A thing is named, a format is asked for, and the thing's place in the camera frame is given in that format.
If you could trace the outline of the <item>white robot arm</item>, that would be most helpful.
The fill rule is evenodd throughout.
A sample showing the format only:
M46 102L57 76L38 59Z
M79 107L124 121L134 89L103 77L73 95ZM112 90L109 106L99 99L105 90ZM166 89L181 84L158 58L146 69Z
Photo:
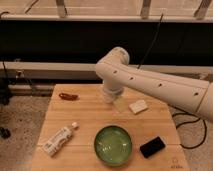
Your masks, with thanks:
M128 87L213 122L213 82L136 69L128 66L129 59L124 48L115 47L95 65L107 103Z

